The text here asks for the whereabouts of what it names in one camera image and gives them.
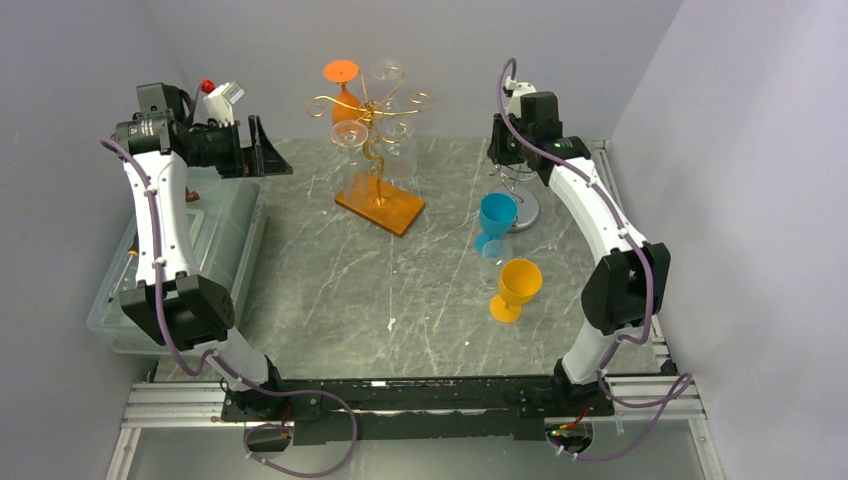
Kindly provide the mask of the chrome wire glass rack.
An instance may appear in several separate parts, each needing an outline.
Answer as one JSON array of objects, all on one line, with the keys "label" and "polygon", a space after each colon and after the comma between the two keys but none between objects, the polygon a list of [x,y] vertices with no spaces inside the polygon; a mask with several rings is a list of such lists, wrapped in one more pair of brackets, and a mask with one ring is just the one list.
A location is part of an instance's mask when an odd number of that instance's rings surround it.
[{"label": "chrome wire glass rack", "polygon": [[510,232],[532,228],[540,218],[541,208],[537,196],[527,188],[527,183],[536,179],[537,174],[526,166],[496,164],[487,175],[500,180],[500,185],[492,192],[510,196],[517,205],[516,219]]}]

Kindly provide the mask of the clear plastic storage box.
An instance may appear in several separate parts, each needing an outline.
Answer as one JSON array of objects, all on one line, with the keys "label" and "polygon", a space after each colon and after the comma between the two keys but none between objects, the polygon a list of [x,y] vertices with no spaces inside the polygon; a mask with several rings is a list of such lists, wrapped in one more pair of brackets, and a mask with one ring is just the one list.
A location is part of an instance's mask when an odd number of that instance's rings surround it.
[{"label": "clear plastic storage box", "polygon": [[[229,290],[236,319],[240,320],[267,220],[265,192],[257,180],[222,179],[213,168],[190,169],[188,187],[199,194],[198,201],[187,205],[187,217],[200,274]],[[107,302],[136,233],[136,220],[131,217],[124,225],[86,326],[116,353],[159,356],[167,349],[124,315],[117,298]],[[135,286],[137,266],[135,259],[121,291]]]}]

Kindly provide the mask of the clear pink tinted glass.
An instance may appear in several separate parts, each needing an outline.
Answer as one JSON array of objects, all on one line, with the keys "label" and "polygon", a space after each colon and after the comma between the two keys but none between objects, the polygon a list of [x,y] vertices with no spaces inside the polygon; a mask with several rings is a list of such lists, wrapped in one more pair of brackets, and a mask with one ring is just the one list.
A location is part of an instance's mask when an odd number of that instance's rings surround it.
[{"label": "clear pink tinted glass", "polygon": [[381,180],[372,172],[372,160],[367,158],[368,127],[360,121],[342,120],[333,126],[331,140],[348,153],[342,190],[335,202],[363,219],[373,220],[375,207],[381,206],[384,199]]}]

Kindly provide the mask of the blue plastic goblet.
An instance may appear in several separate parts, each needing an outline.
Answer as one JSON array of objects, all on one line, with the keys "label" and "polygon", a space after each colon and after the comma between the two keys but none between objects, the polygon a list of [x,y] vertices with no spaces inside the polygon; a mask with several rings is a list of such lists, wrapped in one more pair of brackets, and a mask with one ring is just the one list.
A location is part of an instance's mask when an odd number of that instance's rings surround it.
[{"label": "blue plastic goblet", "polygon": [[475,250],[481,253],[489,241],[501,240],[512,228],[517,214],[517,204],[510,195],[499,192],[485,195],[480,203],[481,232],[475,238]]}]

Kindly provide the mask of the orange plastic goblet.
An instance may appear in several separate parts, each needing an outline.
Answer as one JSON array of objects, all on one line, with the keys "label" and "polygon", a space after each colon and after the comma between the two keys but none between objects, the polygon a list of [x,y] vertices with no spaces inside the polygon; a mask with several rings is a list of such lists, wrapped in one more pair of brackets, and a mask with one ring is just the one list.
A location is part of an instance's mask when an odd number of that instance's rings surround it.
[{"label": "orange plastic goblet", "polygon": [[356,80],[359,75],[359,66],[351,60],[333,60],[324,67],[324,78],[340,87],[332,107],[333,124],[347,120],[357,121],[360,118],[359,108],[362,102],[348,88],[349,83]]}]

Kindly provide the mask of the gold wire glass rack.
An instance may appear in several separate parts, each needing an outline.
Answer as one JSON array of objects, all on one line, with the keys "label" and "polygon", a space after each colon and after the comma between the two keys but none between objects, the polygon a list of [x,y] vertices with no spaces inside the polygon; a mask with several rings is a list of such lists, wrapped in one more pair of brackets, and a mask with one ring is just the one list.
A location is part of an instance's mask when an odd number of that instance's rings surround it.
[{"label": "gold wire glass rack", "polygon": [[[405,80],[406,72],[404,71],[404,79],[398,84],[399,90],[400,87],[404,85]],[[409,120],[411,116],[427,111],[431,103],[430,97],[424,92],[415,92],[411,94],[409,98],[409,101],[412,104],[410,109],[404,110],[401,108],[399,112],[380,111],[378,110],[376,103],[369,98],[367,82],[361,69],[359,77],[350,82],[348,88],[362,102],[362,106],[359,108],[360,118],[357,121],[362,122],[369,129],[368,143],[370,146],[366,150],[368,153],[367,158],[372,160],[372,172],[381,180],[382,198],[384,199],[381,206],[375,207],[373,220],[364,220],[398,238],[402,238],[419,218],[425,209],[426,202],[422,198],[396,186],[396,180],[390,180],[386,177],[385,158],[381,147],[380,125],[392,117]],[[329,113],[332,119],[332,107],[335,97],[336,95],[320,95],[314,97],[310,100],[307,106],[308,115],[313,118],[319,118],[324,116],[325,113]],[[335,194],[334,203],[345,209],[335,202],[335,198],[338,193]]]}]

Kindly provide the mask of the clear small glass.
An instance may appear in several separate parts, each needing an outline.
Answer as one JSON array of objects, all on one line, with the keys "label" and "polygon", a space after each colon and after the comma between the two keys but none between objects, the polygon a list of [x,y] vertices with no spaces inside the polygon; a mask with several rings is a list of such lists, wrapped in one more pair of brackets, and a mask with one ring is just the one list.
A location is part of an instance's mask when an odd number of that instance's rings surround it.
[{"label": "clear small glass", "polygon": [[415,127],[409,120],[391,119],[380,125],[385,175],[390,180],[410,180],[417,171]]}]

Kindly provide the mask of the clear tall glass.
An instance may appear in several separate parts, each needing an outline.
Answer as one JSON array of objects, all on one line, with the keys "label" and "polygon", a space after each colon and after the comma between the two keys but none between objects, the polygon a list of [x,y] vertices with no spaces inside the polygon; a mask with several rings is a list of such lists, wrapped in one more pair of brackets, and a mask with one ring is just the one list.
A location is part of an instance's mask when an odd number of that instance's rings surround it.
[{"label": "clear tall glass", "polygon": [[481,250],[479,271],[481,281],[497,285],[502,268],[513,259],[511,245],[502,239],[488,241]]}]

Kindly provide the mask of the clear wine glass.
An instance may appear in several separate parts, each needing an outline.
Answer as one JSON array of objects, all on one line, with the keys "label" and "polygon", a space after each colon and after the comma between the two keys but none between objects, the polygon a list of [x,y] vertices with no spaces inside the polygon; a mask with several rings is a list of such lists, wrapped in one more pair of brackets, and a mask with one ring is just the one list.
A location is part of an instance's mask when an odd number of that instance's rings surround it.
[{"label": "clear wine glass", "polygon": [[370,67],[369,98],[383,112],[399,112],[401,110],[398,95],[398,84],[404,79],[401,64],[390,58],[374,62]]}]

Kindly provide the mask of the yellow plastic goblet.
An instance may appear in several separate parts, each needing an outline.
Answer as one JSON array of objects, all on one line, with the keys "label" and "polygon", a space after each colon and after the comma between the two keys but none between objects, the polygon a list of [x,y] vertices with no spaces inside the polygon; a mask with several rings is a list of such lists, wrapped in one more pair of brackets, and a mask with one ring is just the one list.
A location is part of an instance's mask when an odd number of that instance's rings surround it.
[{"label": "yellow plastic goblet", "polygon": [[510,260],[500,271],[498,292],[489,303],[491,315],[502,323],[516,321],[542,284],[543,276],[535,263],[524,258]]}]

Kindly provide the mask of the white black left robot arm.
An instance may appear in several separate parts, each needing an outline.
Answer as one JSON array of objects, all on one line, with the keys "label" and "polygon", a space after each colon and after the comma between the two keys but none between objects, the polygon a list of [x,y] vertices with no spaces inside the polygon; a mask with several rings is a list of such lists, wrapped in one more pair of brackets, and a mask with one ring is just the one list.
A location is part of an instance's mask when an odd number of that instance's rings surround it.
[{"label": "white black left robot arm", "polygon": [[236,399],[264,420],[287,406],[278,370],[237,329],[227,287],[201,274],[190,245],[187,179],[213,168],[223,179],[290,175],[261,120],[248,118],[251,143],[241,144],[235,104],[243,87],[204,80],[195,93],[165,83],[136,89],[139,109],[101,144],[123,164],[132,191],[138,267],[119,304],[151,340],[191,377],[211,366]]}]

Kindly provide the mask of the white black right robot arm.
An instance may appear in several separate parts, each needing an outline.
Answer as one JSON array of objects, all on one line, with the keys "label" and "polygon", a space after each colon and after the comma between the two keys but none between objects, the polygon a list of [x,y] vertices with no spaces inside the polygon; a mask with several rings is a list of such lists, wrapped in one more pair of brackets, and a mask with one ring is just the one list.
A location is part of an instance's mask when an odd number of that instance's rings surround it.
[{"label": "white black right robot arm", "polygon": [[488,155],[496,165],[524,165],[534,172],[571,213],[596,263],[581,292],[583,325],[552,375],[553,406],[574,415],[591,392],[604,389],[602,379],[618,347],[650,339],[671,255],[626,218],[584,142],[564,136],[554,93],[526,82],[503,88]]}]

